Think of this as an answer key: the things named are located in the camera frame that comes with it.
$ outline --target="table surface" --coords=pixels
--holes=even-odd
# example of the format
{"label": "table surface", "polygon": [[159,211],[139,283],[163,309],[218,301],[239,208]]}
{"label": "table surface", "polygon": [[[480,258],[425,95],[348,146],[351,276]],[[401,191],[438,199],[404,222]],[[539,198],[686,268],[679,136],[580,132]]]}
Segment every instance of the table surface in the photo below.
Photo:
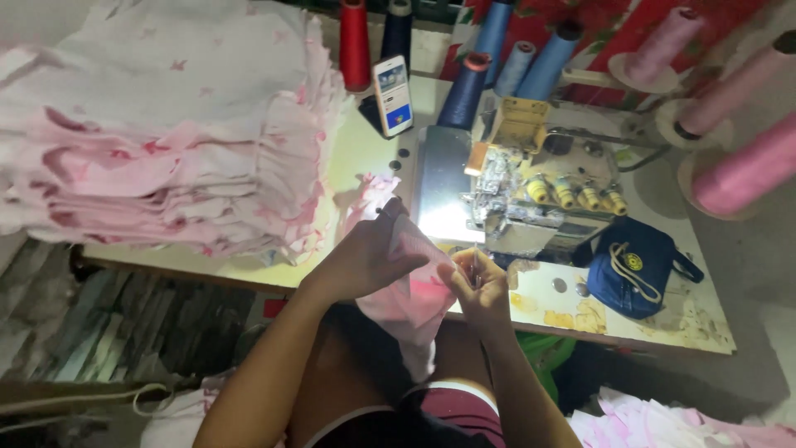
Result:
{"label": "table surface", "polygon": [[[338,132],[328,174],[329,187],[335,192],[334,200],[338,205],[338,214],[333,222],[340,222],[340,210],[345,210],[356,197],[361,175],[389,173],[388,165],[393,160],[401,163],[401,168],[395,171],[395,175],[401,178],[395,192],[405,202],[411,201],[418,132],[434,124],[450,86],[447,81],[412,77],[414,128],[392,140],[381,138],[356,110],[348,115]],[[485,93],[482,103],[490,95]],[[619,136],[620,126],[629,115],[609,110],[598,114],[583,106],[561,103],[552,110],[548,122]],[[400,148],[408,149],[409,157],[400,158],[397,155]],[[620,152],[631,154],[627,149],[620,149]],[[530,263],[525,269],[520,269],[524,272],[519,272],[516,283],[512,282],[511,317],[515,328],[642,350],[671,347],[733,353],[735,342],[697,236],[685,213],[672,167],[665,160],[658,160],[642,169],[622,174],[621,182],[630,216],[671,235],[678,249],[705,272],[705,279],[693,284],[673,273],[666,286],[664,308],[651,318],[632,320],[607,308],[594,297],[584,298],[576,293],[575,285],[584,282],[588,269]],[[326,248],[299,266],[280,264],[263,267],[261,261],[249,256],[210,258],[182,246],[133,250],[120,245],[86,245],[84,257],[99,264],[144,266],[187,273],[208,281],[294,288],[341,236],[340,227],[333,226]],[[554,279],[567,283],[565,292],[558,293],[553,288]],[[461,317],[460,313],[457,303],[449,315]]]}

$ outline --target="blue bag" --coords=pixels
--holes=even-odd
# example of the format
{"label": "blue bag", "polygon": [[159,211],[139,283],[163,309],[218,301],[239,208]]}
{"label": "blue bag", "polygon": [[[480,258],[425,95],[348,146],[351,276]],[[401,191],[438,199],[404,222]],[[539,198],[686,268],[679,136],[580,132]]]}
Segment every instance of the blue bag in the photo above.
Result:
{"label": "blue bag", "polygon": [[597,300],[614,311],[644,319],[661,311],[672,269],[694,283],[704,279],[704,273],[677,251],[672,237],[625,218],[600,239],[589,266],[587,286]]}

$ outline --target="bag strap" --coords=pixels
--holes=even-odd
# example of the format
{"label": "bag strap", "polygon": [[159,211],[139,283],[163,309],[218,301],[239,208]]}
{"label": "bag strap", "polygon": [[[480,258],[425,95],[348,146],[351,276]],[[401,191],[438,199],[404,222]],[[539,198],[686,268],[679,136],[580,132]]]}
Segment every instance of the bag strap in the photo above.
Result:
{"label": "bag strap", "polygon": [[[622,277],[625,277],[633,286],[635,286],[638,289],[639,293],[641,293],[642,297],[644,297],[645,299],[654,304],[660,303],[661,299],[663,299],[661,293],[658,292],[657,289],[653,288],[652,285],[644,281],[644,279],[633,273],[633,271],[626,268],[625,265],[623,265],[619,261],[619,256],[622,254],[622,252],[625,251],[625,249],[629,244],[630,243],[627,242],[621,245],[617,242],[611,243],[611,245],[608,247],[608,253],[611,254],[611,268],[613,268],[617,274],[621,275]],[[647,293],[644,291],[644,288],[641,287],[640,284],[638,283],[639,281],[643,283],[644,286],[649,288],[650,291],[654,292],[655,296],[652,297],[647,295]]]}
{"label": "bag strap", "polygon": [[704,280],[704,273],[701,269],[697,267],[697,265],[693,264],[693,261],[689,260],[688,257],[680,253],[680,251],[674,251],[674,262],[680,265],[680,268],[672,264],[672,269],[674,269],[677,273],[681,276],[693,281],[694,283],[699,283],[700,281]]}

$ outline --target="sewing machine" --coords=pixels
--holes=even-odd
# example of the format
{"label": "sewing machine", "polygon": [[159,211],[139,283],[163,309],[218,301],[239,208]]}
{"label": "sewing machine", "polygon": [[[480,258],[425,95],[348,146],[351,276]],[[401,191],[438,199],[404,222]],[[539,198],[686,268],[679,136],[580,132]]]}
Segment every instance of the sewing machine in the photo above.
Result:
{"label": "sewing machine", "polygon": [[[506,97],[472,132],[421,130],[412,216],[435,242],[568,264],[627,214],[619,173],[657,145],[547,121],[551,106]],[[654,153],[619,167],[614,145]]]}

